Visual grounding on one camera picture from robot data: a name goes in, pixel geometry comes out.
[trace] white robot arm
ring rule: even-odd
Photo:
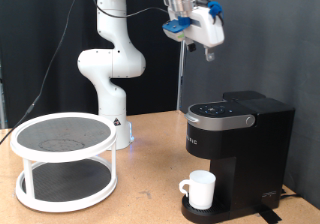
[[[198,5],[197,0],[165,0],[171,22],[163,26],[166,34],[185,40],[189,49],[193,41],[202,43],[207,60],[212,60],[212,47],[223,42],[222,22],[214,20],[210,8]],[[126,0],[98,0],[97,30],[111,41],[114,49],[83,51],[78,59],[80,72],[95,86],[98,94],[99,115],[112,121],[117,128],[117,149],[132,141],[131,123],[126,119],[126,93],[110,78],[131,78],[142,75],[146,68],[144,56],[131,43],[127,30]]]
[[[126,16],[126,0],[98,0],[99,7],[114,16]],[[114,49],[83,51],[78,68],[95,86],[98,94],[99,115],[112,121],[117,128],[117,149],[132,141],[131,123],[126,118],[126,93],[110,78],[141,76],[146,68],[144,56],[134,47],[128,36],[127,19],[113,18],[97,10],[97,30],[111,41]]]

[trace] black curtain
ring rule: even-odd
[[[72,0],[0,0],[0,61],[9,127],[23,116],[38,95],[49,61],[59,43]],[[157,6],[162,0],[127,0],[128,13]],[[128,115],[174,110],[180,45],[168,39],[162,24],[169,19],[148,11],[128,19],[129,36],[147,61],[138,78],[114,79],[127,93]],[[97,114],[97,94],[78,70],[86,49],[113,48],[96,31],[92,0],[76,0],[67,34],[45,84],[42,97],[27,119],[56,112]]]

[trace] black coffee maker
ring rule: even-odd
[[[224,93],[223,99],[193,105],[185,115],[188,152],[211,160],[217,178],[210,209],[194,209],[183,197],[182,214],[195,223],[279,206],[294,108],[252,91]]]

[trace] black cable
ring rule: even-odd
[[[282,196],[280,196],[280,200],[283,200],[283,199],[288,198],[288,197],[302,197],[302,196],[299,195],[299,194],[282,195]]]
[[[159,7],[149,7],[149,8],[146,8],[146,9],[144,9],[144,10],[138,11],[138,12],[136,12],[136,13],[127,15],[127,16],[114,16],[114,15],[109,14],[109,13],[105,12],[104,10],[102,10],[102,9],[98,6],[96,0],[93,0],[93,3],[94,3],[95,6],[97,7],[97,9],[99,9],[99,11],[101,11],[101,12],[104,13],[104,14],[106,14],[107,16],[114,17],[114,18],[127,18],[127,17],[132,17],[132,16],[138,15],[138,14],[140,14],[140,13],[142,13],[142,12],[145,12],[145,11],[148,11],[148,10],[158,10],[158,11],[162,11],[162,12],[165,12],[165,13],[168,14],[168,12],[167,12],[166,10],[163,10],[163,9],[161,9],[161,8],[159,8]]]
[[[54,58],[56,57],[58,51],[60,50],[60,47],[61,47],[61,45],[62,45],[62,43],[63,43],[63,40],[64,40],[64,37],[65,37],[65,35],[66,35],[66,31],[67,31],[68,24],[69,24],[70,14],[71,14],[71,11],[72,11],[72,8],[73,8],[73,6],[74,6],[75,1],[76,1],[76,0],[73,0],[73,1],[72,1],[71,7],[70,7],[70,9],[69,9],[68,16],[67,16],[67,22],[66,22],[66,25],[65,25],[65,27],[64,27],[64,31],[63,31],[62,37],[61,37],[61,39],[60,39],[59,45],[58,45],[55,53],[53,54],[53,56],[52,56],[52,58],[51,58],[51,61],[50,61],[49,66],[48,66],[48,68],[47,68],[46,74],[45,74],[45,76],[44,76],[44,78],[43,78],[42,85],[41,85],[41,89],[40,89],[40,92],[39,92],[38,96],[37,96],[36,99],[33,101],[33,103],[30,105],[30,107],[28,108],[28,110],[26,111],[26,113],[24,114],[24,116],[20,119],[20,121],[7,133],[7,135],[5,135],[4,138],[2,138],[2,140],[1,140],[1,142],[0,142],[0,145],[1,145],[1,144],[4,142],[4,140],[11,134],[11,132],[13,132],[13,130],[16,129],[17,126],[19,126],[19,125],[21,124],[21,122],[29,115],[29,113],[33,110],[34,106],[36,105],[36,103],[39,101],[40,96],[41,96],[42,91],[43,91],[44,84],[45,84],[46,79],[47,79],[47,76],[48,76],[48,73],[49,73],[50,68],[51,68],[51,66],[52,66],[53,60],[54,60]]]

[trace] white mug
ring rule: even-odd
[[[188,197],[188,192],[183,186],[189,185],[190,205],[195,209],[206,210],[212,205],[215,183],[216,177],[211,172],[197,170],[190,173],[189,180],[180,182],[179,189]]]

